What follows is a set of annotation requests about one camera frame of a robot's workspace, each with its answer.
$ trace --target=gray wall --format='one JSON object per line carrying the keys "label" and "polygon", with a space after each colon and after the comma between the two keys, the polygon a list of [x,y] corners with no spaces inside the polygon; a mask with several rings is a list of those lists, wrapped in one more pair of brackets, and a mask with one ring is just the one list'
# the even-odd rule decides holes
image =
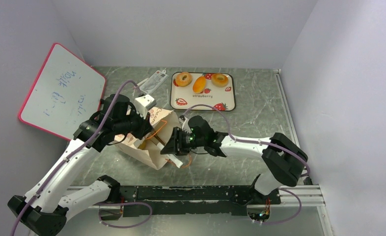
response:
{"label": "gray wall", "polygon": [[[0,0],[0,235],[9,235],[15,219],[8,200],[33,187],[65,147],[17,118],[54,42],[78,52],[51,0]],[[27,231],[21,225],[17,235]]]}
{"label": "gray wall", "polygon": [[281,68],[317,0],[53,0],[94,65]]}
{"label": "gray wall", "polygon": [[282,79],[336,235],[386,235],[386,0],[319,0]]}

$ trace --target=gray marble surface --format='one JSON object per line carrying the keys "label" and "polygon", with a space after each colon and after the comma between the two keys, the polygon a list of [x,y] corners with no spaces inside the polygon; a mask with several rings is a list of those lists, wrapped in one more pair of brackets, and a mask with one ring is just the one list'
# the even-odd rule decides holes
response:
{"label": "gray marble surface", "polygon": [[[236,109],[225,112],[234,135],[252,138],[272,136],[281,132],[291,138],[288,118],[285,113],[278,83],[272,70],[227,69],[227,68],[164,68],[164,67],[94,67],[107,79],[105,96],[115,93],[126,80],[139,82],[150,77],[155,71],[167,70],[171,76],[175,72],[220,72],[233,77],[236,93]],[[168,78],[151,95],[157,106],[172,110],[170,99],[171,79]],[[121,94],[132,97],[132,86],[127,86]],[[209,121],[214,130],[226,131],[222,117],[215,112],[192,111],[190,116],[201,115]],[[73,185],[90,185],[97,177],[109,175],[122,185],[240,185],[251,184],[254,178],[267,168],[263,161],[240,156],[229,158],[196,155],[185,169],[166,164],[154,170],[143,163],[118,151],[106,147],[101,155],[89,163],[73,182]]]}
{"label": "gray marble surface", "polygon": [[[296,207],[273,207],[269,222],[283,220]],[[58,236],[324,236],[316,207],[303,207],[295,219],[278,224],[252,224],[244,217],[230,214],[153,215],[145,224],[131,229],[114,229],[99,224],[96,210],[85,210],[74,216]],[[125,217],[109,221],[114,225],[132,225],[145,219]]]}

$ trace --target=paper bag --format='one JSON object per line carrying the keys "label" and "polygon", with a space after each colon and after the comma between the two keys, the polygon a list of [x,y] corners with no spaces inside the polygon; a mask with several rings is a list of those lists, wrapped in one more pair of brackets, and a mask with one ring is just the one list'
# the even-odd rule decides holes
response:
{"label": "paper bag", "polygon": [[[177,114],[174,111],[169,111],[162,108],[154,107],[149,113],[151,125],[157,131],[160,127],[163,126],[164,122],[167,121],[167,124],[162,127],[162,129],[154,136],[159,137],[165,143],[170,139],[171,133],[173,132],[174,127],[180,127],[180,123],[177,118]],[[123,135],[116,135],[115,142],[119,142],[123,139]],[[160,154],[160,149],[157,145],[154,144],[152,139],[145,141],[145,148],[138,149],[134,144],[139,143],[140,141],[136,139],[131,134],[128,134],[127,138],[115,146],[122,152],[130,155],[131,157],[137,159],[138,161],[148,165],[156,170],[159,170],[161,167],[166,164],[168,157]]]}

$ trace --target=donut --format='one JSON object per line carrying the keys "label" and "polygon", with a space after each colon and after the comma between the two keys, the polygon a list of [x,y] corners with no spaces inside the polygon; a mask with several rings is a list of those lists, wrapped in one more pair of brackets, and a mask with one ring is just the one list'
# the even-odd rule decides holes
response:
{"label": "donut", "polygon": [[182,72],[176,77],[176,84],[180,87],[186,87],[192,82],[192,75],[189,72]]}
{"label": "donut", "polygon": [[206,87],[206,78],[204,76],[200,76],[193,84],[193,92],[201,93],[205,90]]}
{"label": "donut", "polygon": [[212,84],[221,88],[228,85],[228,82],[229,82],[228,77],[220,73],[213,74],[211,80],[212,80]]}

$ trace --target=tray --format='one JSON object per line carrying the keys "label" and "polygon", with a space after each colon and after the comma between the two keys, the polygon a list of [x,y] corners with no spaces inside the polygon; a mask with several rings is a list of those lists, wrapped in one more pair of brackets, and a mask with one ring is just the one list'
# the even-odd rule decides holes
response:
{"label": "tray", "polygon": [[[232,111],[236,107],[235,101],[235,89],[233,86],[233,78],[229,74],[224,74],[229,82],[223,87],[217,87],[213,85],[211,76],[214,73],[195,73],[190,72],[192,75],[192,82],[186,87],[179,87],[176,85],[175,79],[181,72],[176,72],[172,76],[171,82],[171,95],[170,105],[177,110],[187,110],[189,107],[197,104],[206,104],[209,106],[216,106],[220,111]],[[193,84],[200,76],[204,76],[207,79],[206,89],[202,93],[193,92]],[[192,110],[208,111],[212,110],[208,107],[195,107]]]}

